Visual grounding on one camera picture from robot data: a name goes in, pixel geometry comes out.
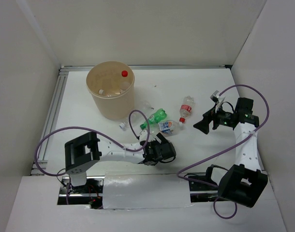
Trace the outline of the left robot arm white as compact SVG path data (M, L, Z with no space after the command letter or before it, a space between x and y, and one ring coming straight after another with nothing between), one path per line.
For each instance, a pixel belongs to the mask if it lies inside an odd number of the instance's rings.
M122 147L98 138L95 132L88 132L68 141L64 146L65 170L72 189L82 193L88 188L87 170L97 162L123 161L154 166L175 160L174 145L160 133L141 150L146 137L142 134L138 143L123 144Z

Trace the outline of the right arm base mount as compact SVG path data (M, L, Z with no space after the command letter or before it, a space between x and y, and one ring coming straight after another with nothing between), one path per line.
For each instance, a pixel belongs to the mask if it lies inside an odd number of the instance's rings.
M228 169L212 164L204 173L187 173L187 178L199 180L189 181L191 203L212 202L217 198L218 184Z

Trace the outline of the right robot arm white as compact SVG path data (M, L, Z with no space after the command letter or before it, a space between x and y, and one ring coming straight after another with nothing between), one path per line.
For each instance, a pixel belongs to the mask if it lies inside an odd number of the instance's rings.
M208 189L219 186L219 197L252 208L268 183L258 159L256 128L259 127L259 118L252 112L253 100L238 98L233 112L223 110L223 98L212 97L212 100L214 107L204 113L194 128L208 134L211 122L213 130L219 125L230 127L237 147L234 165L221 179L216 173L206 175L204 185Z

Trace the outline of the clear bottle blue white cap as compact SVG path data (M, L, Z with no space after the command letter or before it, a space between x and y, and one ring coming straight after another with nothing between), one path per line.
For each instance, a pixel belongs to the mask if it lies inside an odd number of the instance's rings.
M104 90L104 89L100 89L98 91L98 94L104 97L115 97L119 95L119 93L116 93L112 90Z

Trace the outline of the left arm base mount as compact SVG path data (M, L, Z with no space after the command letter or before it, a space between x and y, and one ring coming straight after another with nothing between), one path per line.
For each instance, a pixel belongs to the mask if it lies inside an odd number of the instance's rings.
M60 183L57 205L86 205L91 209L103 209L104 176L88 176L82 187L69 184L69 177L58 178Z

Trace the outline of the clear bottle red label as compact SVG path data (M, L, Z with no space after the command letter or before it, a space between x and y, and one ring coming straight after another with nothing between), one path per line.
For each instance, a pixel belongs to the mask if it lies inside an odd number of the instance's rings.
M131 82L129 82L127 79L128 72L126 70L121 72L121 76L122 76L122 79L121 79L119 88L120 88L120 93L123 93L130 87Z

